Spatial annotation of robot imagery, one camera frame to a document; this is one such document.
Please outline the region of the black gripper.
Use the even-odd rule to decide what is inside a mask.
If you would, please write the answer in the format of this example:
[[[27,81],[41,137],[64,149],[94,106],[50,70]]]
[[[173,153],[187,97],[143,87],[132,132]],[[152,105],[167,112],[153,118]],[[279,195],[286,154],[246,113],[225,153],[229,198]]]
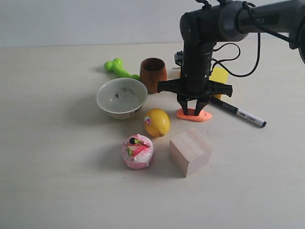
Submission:
[[[209,104],[206,98],[212,95],[224,94],[232,96],[233,87],[224,83],[209,80],[214,43],[206,42],[195,46],[184,44],[179,79],[160,81],[157,92],[172,92],[186,98],[177,98],[183,114],[188,115],[188,99],[197,99],[195,116]]]

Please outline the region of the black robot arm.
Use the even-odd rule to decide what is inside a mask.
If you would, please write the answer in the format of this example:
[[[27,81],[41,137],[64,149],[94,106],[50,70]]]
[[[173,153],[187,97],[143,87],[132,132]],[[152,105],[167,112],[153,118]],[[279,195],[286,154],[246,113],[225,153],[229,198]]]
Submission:
[[[180,78],[158,83],[157,90],[175,93],[185,115],[188,102],[196,100],[194,114],[199,115],[211,96],[233,93],[232,86],[209,79],[215,45],[238,42],[250,33],[262,32],[288,42],[291,49],[297,49],[304,57],[304,1],[284,0],[262,6],[241,0],[221,0],[212,6],[204,1],[201,9],[187,12],[180,19],[183,51],[175,55],[181,68]]]

